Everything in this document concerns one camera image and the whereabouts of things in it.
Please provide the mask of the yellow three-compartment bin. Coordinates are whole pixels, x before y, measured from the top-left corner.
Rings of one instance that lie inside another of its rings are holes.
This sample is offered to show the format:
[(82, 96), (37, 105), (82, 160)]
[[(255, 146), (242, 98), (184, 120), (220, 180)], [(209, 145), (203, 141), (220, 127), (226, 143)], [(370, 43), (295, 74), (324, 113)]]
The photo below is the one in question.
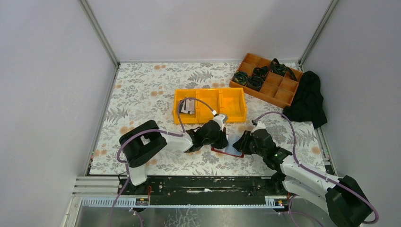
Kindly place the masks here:
[[(245, 122), (247, 107), (242, 88), (197, 88), (177, 89), (174, 94), (173, 118), (179, 124), (179, 102), (187, 97), (193, 97), (207, 103), (219, 114), (228, 116), (227, 122)], [(180, 114), (184, 124), (206, 123), (213, 118), (210, 108), (195, 101), (195, 114)]]

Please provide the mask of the grey credit card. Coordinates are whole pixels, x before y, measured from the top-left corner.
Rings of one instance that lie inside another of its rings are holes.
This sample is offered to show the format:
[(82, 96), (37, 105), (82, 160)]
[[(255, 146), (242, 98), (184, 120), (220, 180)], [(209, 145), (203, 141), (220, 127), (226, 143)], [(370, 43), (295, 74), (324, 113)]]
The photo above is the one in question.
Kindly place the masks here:
[(195, 112), (196, 112), (195, 100), (186, 99), (180, 103), (179, 105), (180, 114), (195, 114)]

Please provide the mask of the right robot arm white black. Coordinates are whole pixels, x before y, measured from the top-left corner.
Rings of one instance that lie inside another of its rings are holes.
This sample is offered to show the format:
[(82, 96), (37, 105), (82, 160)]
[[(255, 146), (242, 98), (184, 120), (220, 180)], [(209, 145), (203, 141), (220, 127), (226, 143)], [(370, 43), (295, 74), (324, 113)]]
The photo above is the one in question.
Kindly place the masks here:
[(259, 155), (276, 173), (274, 193), (290, 192), (324, 210), (338, 227), (358, 227), (373, 212), (356, 180), (337, 177), (296, 161), (292, 152), (278, 147), (266, 129), (245, 131), (233, 148), (247, 155)]

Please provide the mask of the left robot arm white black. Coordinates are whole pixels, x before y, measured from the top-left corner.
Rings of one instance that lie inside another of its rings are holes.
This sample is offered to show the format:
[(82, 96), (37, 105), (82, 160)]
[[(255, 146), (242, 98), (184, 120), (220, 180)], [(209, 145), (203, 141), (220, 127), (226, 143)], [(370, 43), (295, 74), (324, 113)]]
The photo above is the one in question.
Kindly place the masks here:
[(130, 177), (129, 189), (135, 194), (142, 194), (147, 187), (146, 163), (162, 150), (192, 153), (206, 145), (224, 149), (228, 146), (225, 127), (214, 120), (201, 127), (185, 130), (183, 134), (168, 132), (158, 127), (154, 120), (149, 120), (139, 127), (122, 135), (119, 139), (120, 153), (125, 155)]

